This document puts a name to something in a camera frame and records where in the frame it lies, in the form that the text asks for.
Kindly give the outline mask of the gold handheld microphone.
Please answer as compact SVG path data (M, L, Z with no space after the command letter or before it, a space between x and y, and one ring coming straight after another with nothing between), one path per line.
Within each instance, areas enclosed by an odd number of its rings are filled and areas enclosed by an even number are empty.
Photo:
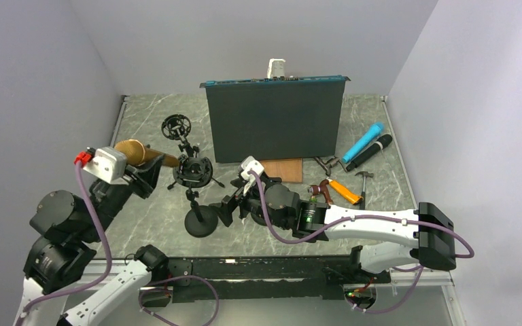
M126 163L131 166L141 166L159 156L164 158L163 166L175 168L180 165L175 156L152 149L137 139L120 141L114 145L114 149L123 153L126 156Z

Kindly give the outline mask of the black tripod shock mount stand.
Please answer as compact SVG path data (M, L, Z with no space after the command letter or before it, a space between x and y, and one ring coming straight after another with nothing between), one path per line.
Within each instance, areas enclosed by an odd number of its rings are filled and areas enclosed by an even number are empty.
M187 139L192 129L188 117L182 114L173 114L165 118L161 124L161 132L167 139L179 141L178 145L181 155L177 158L179 166L173 169L174 182L167 186L168 190L179 184L187 188L200 188L208 185L211 181L220 187L223 183L213 177L213 165L209 158L200 157L200 149L193 146Z

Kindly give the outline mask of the blue handheld microphone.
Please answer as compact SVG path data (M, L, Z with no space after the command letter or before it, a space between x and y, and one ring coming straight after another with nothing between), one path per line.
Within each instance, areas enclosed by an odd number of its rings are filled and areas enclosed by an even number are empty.
M354 159L373 139L378 137L384 129L381 122L376 122L364 133L364 135L345 153L341 158L343 164L347 164Z

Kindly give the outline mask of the black condenser microphone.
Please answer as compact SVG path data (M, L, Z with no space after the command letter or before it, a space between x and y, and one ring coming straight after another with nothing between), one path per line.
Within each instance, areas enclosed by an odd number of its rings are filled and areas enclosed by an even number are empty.
M386 148L393 141L393 136L384 134L380 136L372 145L367 147L363 152L359 153L350 163L345 166L345 171L350 172L361 166L367 160L371 159L376 153Z

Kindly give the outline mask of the black round base mic stand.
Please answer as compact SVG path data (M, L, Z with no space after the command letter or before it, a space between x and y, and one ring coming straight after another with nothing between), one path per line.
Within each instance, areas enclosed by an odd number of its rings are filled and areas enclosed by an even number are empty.
M266 222L265 222L264 215L262 212L257 212L257 213L251 212L250 215L255 223L257 223L258 225L261 225L261 226L266 226Z

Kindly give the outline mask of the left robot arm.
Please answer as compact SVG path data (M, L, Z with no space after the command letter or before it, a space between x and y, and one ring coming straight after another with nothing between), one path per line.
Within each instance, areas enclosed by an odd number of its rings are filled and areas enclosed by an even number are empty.
M112 267L106 230L132 195L146 199L154 191L166 158L157 155L141 166L126 165L125 182L112 185L100 178L85 187L82 160L75 161L81 195L57 190L39 202L31 227L39 233L24 264L21 303L15 325L57 325L67 298L103 281ZM106 256L105 271L78 286L86 266L97 254L99 242Z

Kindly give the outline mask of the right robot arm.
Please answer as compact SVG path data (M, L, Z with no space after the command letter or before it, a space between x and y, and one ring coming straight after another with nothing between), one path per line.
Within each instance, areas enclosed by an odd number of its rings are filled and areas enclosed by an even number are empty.
M273 229L292 233L291 244L338 239L373 240L352 251L347 264L351 279L363 282L372 274L407 264L433 270L456 269L454 224L435 205L420 202L416 209L367 211L303 200L281 183L260 190L240 187L210 206L225 225L238 209L241 217L269 221Z

